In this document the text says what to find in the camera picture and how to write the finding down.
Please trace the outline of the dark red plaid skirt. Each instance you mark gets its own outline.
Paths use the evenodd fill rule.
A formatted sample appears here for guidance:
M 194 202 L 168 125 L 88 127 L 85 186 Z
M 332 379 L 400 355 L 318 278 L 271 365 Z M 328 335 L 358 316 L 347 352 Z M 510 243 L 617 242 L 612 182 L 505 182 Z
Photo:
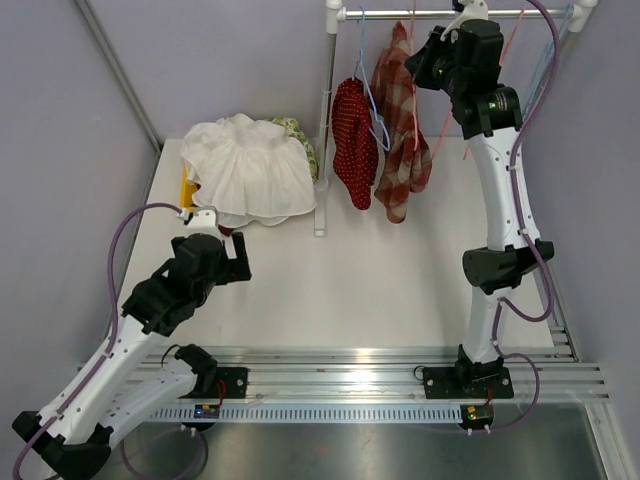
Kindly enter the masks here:
M 242 237 L 242 232 L 237 232 L 234 228 L 225 227 L 222 225 L 218 226 L 218 232 L 220 234 L 220 238 L 223 240 L 233 239 L 235 237 Z

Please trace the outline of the white pleated skirt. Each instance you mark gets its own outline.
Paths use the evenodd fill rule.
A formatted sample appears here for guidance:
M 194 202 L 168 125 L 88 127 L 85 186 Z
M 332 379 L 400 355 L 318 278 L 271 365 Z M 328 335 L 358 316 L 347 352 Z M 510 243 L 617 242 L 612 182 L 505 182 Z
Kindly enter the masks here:
M 194 125 L 180 155 L 200 185 L 197 207 L 214 207 L 219 225 L 275 226 L 316 207 L 313 148 L 287 118 L 232 117 Z

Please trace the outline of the pink wire hanger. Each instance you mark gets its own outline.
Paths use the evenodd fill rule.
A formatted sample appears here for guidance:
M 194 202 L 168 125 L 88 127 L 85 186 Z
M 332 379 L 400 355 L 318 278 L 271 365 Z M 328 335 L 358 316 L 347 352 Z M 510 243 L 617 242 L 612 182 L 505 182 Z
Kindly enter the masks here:
M 504 44 L 504 48 L 502 50 L 502 54 L 501 54 L 501 58 L 500 58 L 500 66 L 504 66 L 506 61 L 507 61 L 508 55 L 510 53 L 511 46 L 512 46 L 512 44 L 514 42 L 514 39 L 515 39 L 515 36 L 516 36 L 516 34 L 517 34 L 518 30 L 519 30 L 519 27 L 520 27 L 520 25 L 521 25 L 521 23 L 522 23 L 522 21 L 524 19 L 525 11 L 526 11 L 525 8 L 520 10 L 519 15 L 518 15 L 517 20 L 516 20 L 516 23 L 515 23 L 515 26 L 513 27 L 511 33 L 509 34 L 509 36 L 508 36 L 508 38 L 506 40 L 506 43 Z

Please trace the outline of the beige red plaid skirt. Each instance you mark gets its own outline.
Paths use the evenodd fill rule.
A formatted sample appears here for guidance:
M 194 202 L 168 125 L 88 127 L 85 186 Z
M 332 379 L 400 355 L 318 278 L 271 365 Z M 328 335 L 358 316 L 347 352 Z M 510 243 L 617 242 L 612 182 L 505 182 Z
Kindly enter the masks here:
M 420 146 L 414 153 L 412 80 L 404 62 L 410 57 L 409 32 L 398 21 L 390 44 L 381 53 L 371 79 L 371 90 L 391 139 L 375 198 L 386 210 L 387 219 L 402 223 L 409 196 L 422 192 L 431 176 L 432 156 L 419 126 Z

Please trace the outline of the blue wire hanger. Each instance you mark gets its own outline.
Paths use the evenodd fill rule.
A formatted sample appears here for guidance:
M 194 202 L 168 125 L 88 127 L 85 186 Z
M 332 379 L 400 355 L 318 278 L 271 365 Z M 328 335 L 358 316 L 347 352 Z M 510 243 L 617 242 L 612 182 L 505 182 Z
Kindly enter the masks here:
M 573 6 L 573 3 L 570 2 L 567 5 L 562 22 L 557 27 L 560 46 L 563 46 L 563 43 L 565 42 L 568 35 L 568 29 L 574 10 L 575 7 Z M 533 112 L 536 104 L 540 100 L 545 84 L 547 82 L 547 77 L 551 70 L 554 49 L 554 41 L 550 39 L 542 51 L 534 74 L 531 78 L 531 82 L 529 84 L 529 94 L 526 101 L 524 102 L 523 107 L 525 117 L 528 117 Z

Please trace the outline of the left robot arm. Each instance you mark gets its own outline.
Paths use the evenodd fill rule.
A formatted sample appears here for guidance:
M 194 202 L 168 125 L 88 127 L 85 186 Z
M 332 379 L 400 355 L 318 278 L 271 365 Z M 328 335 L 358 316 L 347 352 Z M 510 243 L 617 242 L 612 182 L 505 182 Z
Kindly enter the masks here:
M 223 240 L 204 233 L 175 237 L 173 257 L 137 284 L 124 302 L 118 325 L 72 382 L 38 411 L 23 411 L 13 430 L 61 479 L 91 479 L 114 448 L 166 404 L 210 399 L 216 417 L 227 399 L 246 396 L 248 370 L 222 367 L 204 348 L 180 346 L 146 381 L 121 391 L 129 376 L 168 339 L 211 290 L 251 279 L 242 233 Z

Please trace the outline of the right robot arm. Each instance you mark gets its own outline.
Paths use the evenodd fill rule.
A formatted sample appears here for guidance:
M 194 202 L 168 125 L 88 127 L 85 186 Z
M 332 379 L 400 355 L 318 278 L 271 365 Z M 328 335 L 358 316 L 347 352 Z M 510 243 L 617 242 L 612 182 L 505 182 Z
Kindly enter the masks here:
M 487 244 L 463 254 L 472 287 L 467 333 L 451 367 L 421 370 L 429 399 L 513 397 L 499 351 L 503 305 L 522 279 L 555 254 L 531 213 L 517 143 L 523 126 L 516 91 L 500 83 L 504 37 L 497 23 L 469 19 L 437 26 L 405 63 L 414 84 L 445 92 L 475 159 L 485 203 Z

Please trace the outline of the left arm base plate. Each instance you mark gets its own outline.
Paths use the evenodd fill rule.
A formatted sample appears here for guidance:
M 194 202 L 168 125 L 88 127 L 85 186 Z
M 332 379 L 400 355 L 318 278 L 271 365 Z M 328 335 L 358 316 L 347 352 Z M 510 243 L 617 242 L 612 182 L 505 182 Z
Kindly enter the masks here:
M 246 367 L 217 367 L 198 377 L 191 395 L 193 398 L 244 399 L 248 378 Z

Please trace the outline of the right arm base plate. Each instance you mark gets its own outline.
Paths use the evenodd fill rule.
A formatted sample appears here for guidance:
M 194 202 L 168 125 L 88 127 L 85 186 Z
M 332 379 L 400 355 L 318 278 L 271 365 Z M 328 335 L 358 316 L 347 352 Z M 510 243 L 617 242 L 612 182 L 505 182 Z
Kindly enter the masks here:
M 420 369 L 425 396 L 431 400 L 513 399 L 514 389 L 509 371 L 474 380 L 461 380 L 454 367 L 422 367 Z

